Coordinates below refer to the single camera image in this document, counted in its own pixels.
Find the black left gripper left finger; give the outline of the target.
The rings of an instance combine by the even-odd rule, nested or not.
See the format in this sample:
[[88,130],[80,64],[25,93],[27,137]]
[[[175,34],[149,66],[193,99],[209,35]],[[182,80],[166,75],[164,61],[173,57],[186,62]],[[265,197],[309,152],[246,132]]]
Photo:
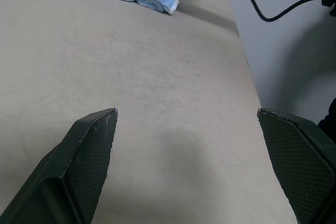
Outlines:
[[106,109],[77,120],[38,163],[0,215],[0,224],[91,224],[117,119],[117,109]]

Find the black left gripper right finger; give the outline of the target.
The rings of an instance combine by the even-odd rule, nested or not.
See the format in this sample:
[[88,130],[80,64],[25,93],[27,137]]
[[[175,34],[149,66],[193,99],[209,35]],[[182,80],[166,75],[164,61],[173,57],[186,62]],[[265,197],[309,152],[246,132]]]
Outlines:
[[336,142],[296,115],[260,108],[257,117],[298,224],[336,224]]

